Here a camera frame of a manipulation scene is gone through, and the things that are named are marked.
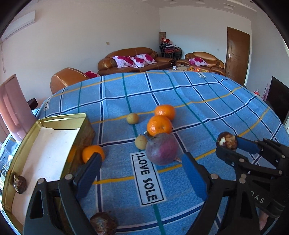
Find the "person's right hand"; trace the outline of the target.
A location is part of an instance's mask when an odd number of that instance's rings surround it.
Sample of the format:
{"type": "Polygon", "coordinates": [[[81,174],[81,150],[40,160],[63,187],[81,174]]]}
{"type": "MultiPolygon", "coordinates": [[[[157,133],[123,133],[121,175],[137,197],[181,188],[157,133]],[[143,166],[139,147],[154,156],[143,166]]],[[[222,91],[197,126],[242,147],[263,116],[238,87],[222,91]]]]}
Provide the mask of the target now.
{"type": "Polygon", "coordinates": [[[264,211],[260,211],[259,213],[259,228],[260,231],[265,227],[267,220],[268,220],[268,214],[266,214],[264,211]]]}

